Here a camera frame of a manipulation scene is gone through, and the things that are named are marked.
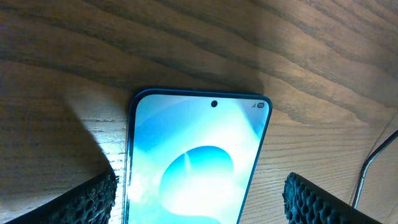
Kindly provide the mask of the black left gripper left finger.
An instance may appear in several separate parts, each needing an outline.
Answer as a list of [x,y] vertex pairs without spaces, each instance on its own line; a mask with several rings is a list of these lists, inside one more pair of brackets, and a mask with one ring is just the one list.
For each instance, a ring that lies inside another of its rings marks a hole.
[[104,171],[7,224],[108,224],[119,177]]

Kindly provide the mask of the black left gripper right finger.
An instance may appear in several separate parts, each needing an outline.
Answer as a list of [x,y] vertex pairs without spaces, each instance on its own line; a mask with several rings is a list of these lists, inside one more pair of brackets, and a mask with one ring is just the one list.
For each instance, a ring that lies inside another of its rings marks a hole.
[[282,197],[289,223],[381,224],[294,172],[285,180]]

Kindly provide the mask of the blue screen smartphone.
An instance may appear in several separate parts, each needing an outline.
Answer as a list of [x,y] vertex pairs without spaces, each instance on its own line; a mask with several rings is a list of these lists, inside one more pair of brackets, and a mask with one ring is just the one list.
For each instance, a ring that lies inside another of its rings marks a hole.
[[239,223],[272,107],[258,94],[139,91],[127,117],[123,222]]

